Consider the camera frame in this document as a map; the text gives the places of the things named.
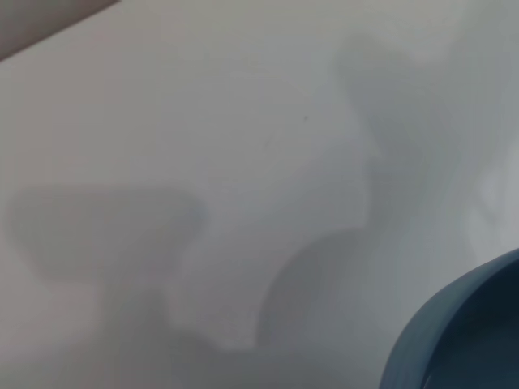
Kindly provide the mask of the blue bowl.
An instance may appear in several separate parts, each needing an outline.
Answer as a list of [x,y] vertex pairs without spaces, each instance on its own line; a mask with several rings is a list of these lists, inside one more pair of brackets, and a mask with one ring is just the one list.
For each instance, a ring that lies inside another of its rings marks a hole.
[[427,301],[397,338],[379,389],[519,389],[519,249]]

